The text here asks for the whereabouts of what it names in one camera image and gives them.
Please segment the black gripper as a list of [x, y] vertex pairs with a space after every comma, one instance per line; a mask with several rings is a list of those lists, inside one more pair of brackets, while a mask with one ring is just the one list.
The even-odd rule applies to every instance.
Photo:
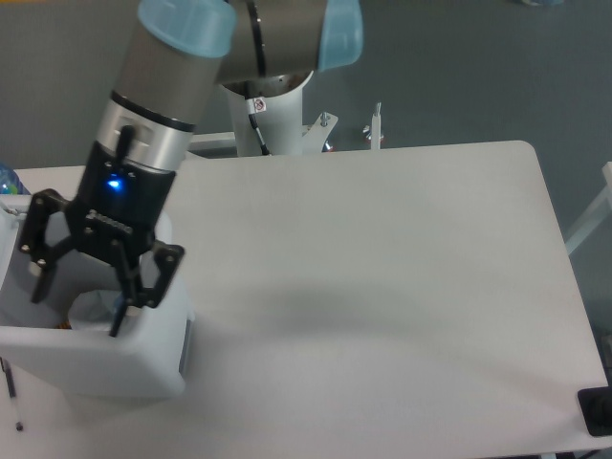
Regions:
[[[115, 269], [121, 301], [113, 315], [110, 337], [119, 334], [130, 307], [157, 308], [185, 256], [180, 245], [154, 241], [155, 227], [175, 178], [174, 171], [118, 164], [95, 142], [70, 203], [51, 188], [36, 192], [18, 242], [19, 250], [40, 270], [31, 302], [46, 298], [58, 260], [76, 249]], [[46, 242], [50, 218], [64, 211], [70, 233], [50, 246]]]

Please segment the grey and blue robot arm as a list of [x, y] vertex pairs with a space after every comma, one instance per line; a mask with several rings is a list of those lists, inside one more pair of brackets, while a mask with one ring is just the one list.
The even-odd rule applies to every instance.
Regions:
[[155, 227], [211, 90], [347, 66], [364, 39], [356, 1], [142, 1], [137, 16], [76, 196], [36, 192], [17, 245], [38, 268], [34, 303], [71, 251], [111, 266], [111, 336], [162, 302], [184, 257]]

